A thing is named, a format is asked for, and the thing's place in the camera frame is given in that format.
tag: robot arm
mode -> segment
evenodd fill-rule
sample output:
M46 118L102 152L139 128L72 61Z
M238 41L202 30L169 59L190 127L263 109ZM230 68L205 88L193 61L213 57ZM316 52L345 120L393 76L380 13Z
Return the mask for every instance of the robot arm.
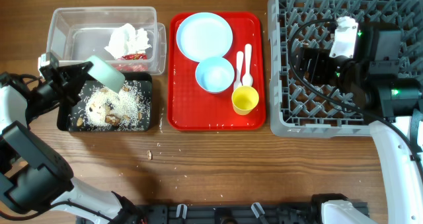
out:
M410 136L411 116L398 117L394 125ZM423 143L423 122L419 122L418 144ZM381 122L369 124L376 144L388 203L389 223L421 223L423 213L423 185L416 162L404 141ZM345 200L330 200L322 204L324 224L375 223Z
M301 48L293 74L316 95L364 115L381 161L389 222L421 223L423 89L420 81L398 76L401 31L394 24L358 24L349 17L339 18L337 23L331 51ZM306 26L301 26L293 39ZM288 59L292 66L291 56ZM357 107L327 97L310 84L332 85L342 93L353 93ZM320 211L326 224L373 223L345 200L322 202Z
M40 63L46 81L32 91L19 77L0 75L0 201L19 214L38 212L8 218L22 221L49 210L61 210L96 224L139 223L143 214L135 205L125 197L97 190L74 178L63 157L28 129L30 121L58 103L76 104L89 76L116 92L122 88L124 76L97 57L62 68L52 54L44 54ZM28 164L7 178L4 174L19 157Z

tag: red tray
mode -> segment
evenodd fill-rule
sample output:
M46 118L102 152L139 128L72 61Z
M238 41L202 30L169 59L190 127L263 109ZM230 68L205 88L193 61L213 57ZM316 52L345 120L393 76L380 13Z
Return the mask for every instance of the red tray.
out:
M176 44L176 31L184 19L193 13L181 13L171 22L169 38L169 80L167 120L180 131L209 130L254 130L266 119L266 97L264 94L262 36L260 21L252 13L216 13L231 26L233 43L224 56L235 69L238 51L244 51L245 44L252 45L250 73L252 86L258 91L257 107L246 116L235 113L231 95L233 86L219 94L204 91L196 82L195 71L198 62L192 61L180 52ZM243 62L241 78L245 73Z

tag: wire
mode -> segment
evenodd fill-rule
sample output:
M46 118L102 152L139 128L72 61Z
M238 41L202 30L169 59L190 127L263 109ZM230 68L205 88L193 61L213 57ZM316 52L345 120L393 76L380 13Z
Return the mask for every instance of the wire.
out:
M37 76L35 75L30 75L30 74L21 74L19 75L19 77L21 79L36 79L37 80Z
M42 84L41 79L42 79L42 76L39 76L39 77L37 77L37 78L35 78L35 79L31 79L30 81L27 81L27 82L25 83L25 85L29 85L29 84L31 84L32 82L38 81L38 86L40 86L40 85Z
M24 216L24 217L13 217L13 216L7 215L6 213L3 213L2 211L0 211L0 217L4 218L6 220L9 220L9 221L28 221L28 220L31 220L31 219L33 219L35 217L38 217L39 215L42 215L42 214L46 213L47 211L50 211L51 209L53 209L53 208L55 208L55 207L57 207L59 205L68 205L68 206L71 206L71 207L73 206L73 207L82 209L84 211L87 211L87 212L89 212L89 213L91 213L93 215L96 215L98 217L101 217L101 218L103 218L103 219L105 219L105 220L113 223L113 219L111 219L111 218L109 218L109 217L101 214L99 211L93 211L93 210L91 210L89 208L86 208L86 207L81 206L79 204L75 204L75 203L70 202L70 201L58 202L56 204L51 205L45 211L39 211L38 213L34 213L32 215L28 215L28 216Z
M44 114L46 114L48 112L51 112L52 110L55 110L56 108L60 107L59 101L53 101L52 103L54 103L53 106L51 106L50 108L44 109L43 111L41 111L41 112L39 112L39 113L37 113L37 114L35 114L33 116L28 117L27 120L29 122L32 122L35 119L37 119L39 116L44 115Z
M332 98L332 95L335 93L335 91L337 90L337 89L339 89L338 87L335 87L335 88L333 88L332 90L331 90L331 92L330 92L330 94L328 95L328 97L329 98ZM337 111L340 111L340 112L352 112L351 110L347 110L347 109L345 109L345 110L343 110L343 109L339 109L339 108L335 108L335 106L333 106L333 104L331 104L332 105L332 108L333 109L335 109L335 110L337 110Z
M297 35L299 34L299 32L301 32L302 30L304 30L307 26L312 25L312 24L317 24L317 23L321 23L321 22L335 22L333 19L320 19L320 20L313 20L310 22L306 22L305 24L303 24L302 26L300 26L292 35L291 40L288 42L288 64L291 67L291 70L295 76L295 78L300 81L305 87L307 87L312 93L314 93L315 95L333 103L336 105L339 105L343 108L347 108L350 110L353 110L355 112L358 112L360 114L363 114L364 116L368 116L370 118L373 118L376 121L381 122L382 124L386 125L387 127L391 128L395 133L397 133L397 135L405 142L406 146L408 147L408 149L411 152L412 157L414 158L414 161L416 161L416 166L418 169L418 172L420 174L420 178L422 179L422 183L423 183L423 166L421 163L421 159L418 156L417 152L414 150L414 148L411 146L410 144L410 140L408 139L408 137L402 132L400 131L397 127L395 127L392 123L386 121L385 119L379 117L376 114L373 114L371 112L368 112L366 110L362 110L361 108L355 107L355 106L351 106L348 104L345 104L343 102L339 102L336 101L335 99L332 99L326 95L324 95L323 93L320 93L317 89L314 88L314 86L310 85L309 83L307 83L306 81L304 81L302 78L299 77L299 75L297 74L297 71L295 70L295 65L291 62L291 57L292 55L292 44L293 41L295 40L295 38L297 37Z

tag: black tray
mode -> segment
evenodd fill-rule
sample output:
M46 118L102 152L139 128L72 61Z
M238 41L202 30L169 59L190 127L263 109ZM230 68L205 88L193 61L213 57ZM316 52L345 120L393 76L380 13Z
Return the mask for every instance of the black tray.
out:
M144 101L150 106L150 111L148 114L143 114L141 121L138 123L137 128L143 128L143 130L139 131L147 131L150 127L150 120L151 120L151 101L153 95L153 82L151 75L144 72L129 72L123 73L125 79L130 84L131 81L138 81L140 82L138 86L139 93L143 94ZM103 87L101 83L90 78L85 83L83 87L83 97L81 101L78 102L76 106L70 106L68 103L62 103L59 107L59 114L58 114L58 128L61 131L118 131L119 128L117 127L109 127L109 128L97 128L95 126L86 126L85 123L81 127L77 127L76 123L79 117L85 117L85 113L83 112L86 103L84 102L84 98L87 96L91 96L94 91L92 91L93 87ZM127 129L123 131L131 131L133 127L128 126Z

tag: white plate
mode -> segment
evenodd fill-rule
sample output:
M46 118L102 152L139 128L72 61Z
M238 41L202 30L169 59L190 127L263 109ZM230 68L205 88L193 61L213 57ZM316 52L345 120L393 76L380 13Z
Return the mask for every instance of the white plate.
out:
M224 56L232 45L232 30L221 16L196 13L187 17L176 32L179 50L188 59L201 62Z

